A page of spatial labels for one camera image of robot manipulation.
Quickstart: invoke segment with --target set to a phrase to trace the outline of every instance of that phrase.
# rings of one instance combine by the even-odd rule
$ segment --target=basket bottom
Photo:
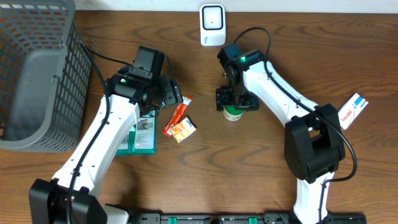
[[[4,140],[28,138],[41,127],[59,56],[59,50],[35,50],[27,56],[4,129]]]

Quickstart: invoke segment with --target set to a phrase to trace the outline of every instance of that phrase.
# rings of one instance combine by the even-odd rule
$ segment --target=wood grain
[[[186,114],[198,131],[177,144],[161,134],[174,108],[162,110],[154,156],[116,157],[105,178],[102,204],[165,213],[252,213],[290,210],[296,179],[283,157],[284,129],[261,105],[230,122],[215,109],[215,89],[225,85],[216,54],[202,47],[198,13],[79,11],[76,23],[87,45],[132,62],[138,46],[169,55],[172,76],[194,97]],[[363,212],[368,223],[398,222],[398,24],[396,15],[228,13],[227,40],[252,26],[265,26],[274,42],[277,71],[320,105],[339,108],[355,92],[369,105],[344,134],[358,157],[354,179],[331,185],[328,209]],[[242,50],[265,49],[260,31],[239,40]],[[104,77],[120,65],[96,58]],[[91,80],[83,132],[101,98]],[[0,222],[30,223],[27,193],[36,178],[50,180],[70,156],[0,151]],[[335,174],[351,171],[351,158]]]

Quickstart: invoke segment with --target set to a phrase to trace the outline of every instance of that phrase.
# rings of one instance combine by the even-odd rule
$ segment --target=green lid
[[[225,110],[230,114],[230,115],[240,115],[243,114],[244,110],[237,110],[235,109],[235,106],[225,106]]]

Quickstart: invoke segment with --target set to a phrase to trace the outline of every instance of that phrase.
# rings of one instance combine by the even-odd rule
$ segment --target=teal package
[[[141,116],[124,137],[117,156],[155,154],[156,111]]]

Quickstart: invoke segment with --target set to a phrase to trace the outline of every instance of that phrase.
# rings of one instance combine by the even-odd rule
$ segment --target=round container
[[[243,112],[243,110],[235,109],[234,106],[225,106],[223,114],[228,121],[237,121],[241,119]]]

